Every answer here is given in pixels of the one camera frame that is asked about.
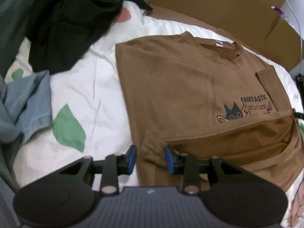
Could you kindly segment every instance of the round black disc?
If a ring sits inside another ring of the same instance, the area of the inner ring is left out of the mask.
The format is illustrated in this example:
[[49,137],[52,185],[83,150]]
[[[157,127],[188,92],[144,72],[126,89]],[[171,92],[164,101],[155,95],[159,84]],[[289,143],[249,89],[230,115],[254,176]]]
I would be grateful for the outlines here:
[[280,223],[288,201],[271,183],[217,183],[206,193],[207,208],[219,219],[240,227]]
[[16,194],[13,206],[27,225],[66,227],[86,216],[94,201],[94,192],[84,183],[32,183]]

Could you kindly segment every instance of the bed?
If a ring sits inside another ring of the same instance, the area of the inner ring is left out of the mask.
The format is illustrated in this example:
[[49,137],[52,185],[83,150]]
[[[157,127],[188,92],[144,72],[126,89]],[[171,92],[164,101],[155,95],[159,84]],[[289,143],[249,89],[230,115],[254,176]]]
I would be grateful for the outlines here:
[[[232,42],[211,30],[175,21],[145,16],[135,3],[125,1],[123,11],[108,33],[91,45],[70,71],[51,76],[51,106],[54,125],[36,133],[19,150],[13,175],[22,187],[85,155],[102,160],[113,153],[125,153],[132,144],[130,126],[120,87],[115,44],[150,35],[190,32],[195,37]],[[32,74],[28,63],[30,42],[25,38],[5,81]],[[275,67],[292,107],[303,112],[301,98],[289,73],[280,65],[262,57]],[[93,189],[99,187],[95,178]],[[287,191],[288,210],[283,227],[304,227],[303,171]],[[120,189],[139,184],[136,169],[131,176],[119,176]]]

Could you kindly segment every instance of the ribbed gray surface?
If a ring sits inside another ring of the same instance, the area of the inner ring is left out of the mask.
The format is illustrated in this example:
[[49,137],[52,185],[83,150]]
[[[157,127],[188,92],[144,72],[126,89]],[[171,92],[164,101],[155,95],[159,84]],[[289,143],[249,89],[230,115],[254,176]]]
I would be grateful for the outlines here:
[[171,227],[236,228],[212,215],[198,197],[184,196],[175,187],[125,188],[119,196],[104,198],[92,215],[71,228]]

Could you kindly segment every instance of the white bed sheet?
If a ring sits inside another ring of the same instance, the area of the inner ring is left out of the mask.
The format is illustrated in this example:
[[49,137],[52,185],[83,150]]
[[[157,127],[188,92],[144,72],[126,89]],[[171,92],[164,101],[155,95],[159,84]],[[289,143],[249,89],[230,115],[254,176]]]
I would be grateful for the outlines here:
[[[53,119],[65,104],[69,105],[86,134],[83,153],[58,143],[51,128],[38,132],[21,147],[16,156],[13,174],[20,186],[27,185],[85,155],[93,156],[94,160],[102,160],[109,154],[125,153],[132,144],[117,74],[115,44],[142,36],[174,35],[185,31],[195,37],[232,42],[204,28],[144,16],[144,11],[132,2],[125,1],[124,7],[131,14],[130,20],[114,24],[70,71],[51,76]],[[6,81],[11,81],[12,73],[19,68],[23,69],[23,76],[31,74],[32,69],[28,64],[29,47],[30,43],[25,40],[16,61],[8,71]],[[299,92],[288,72],[280,65],[260,57],[275,67],[292,107],[297,112],[303,112]],[[302,179],[303,172],[286,193],[289,200],[288,212]],[[136,169],[131,176],[120,176],[119,182],[121,189],[124,186],[137,186]],[[100,176],[97,176],[93,189],[97,190],[99,183]],[[288,225],[288,212],[282,222],[284,227]]]

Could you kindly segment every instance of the white wall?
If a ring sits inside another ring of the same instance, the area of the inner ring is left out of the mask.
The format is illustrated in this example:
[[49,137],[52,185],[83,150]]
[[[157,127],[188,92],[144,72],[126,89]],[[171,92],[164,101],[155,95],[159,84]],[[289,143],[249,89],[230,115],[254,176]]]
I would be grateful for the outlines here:
[[[298,21],[300,23],[301,27],[301,32],[302,32],[302,37],[304,36],[304,0],[288,0],[293,11],[295,12]],[[292,25],[294,25],[295,30],[299,33],[298,29],[298,24],[297,21],[291,12],[287,2],[285,2],[282,6],[282,11],[287,15],[289,21],[291,22]],[[291,72],[290,75],[292,77],[296,76],[299,71],[299,65],[296,66]],[[301,74],[304,74],[304,61],[302,61],[302,66],[301,66]]]

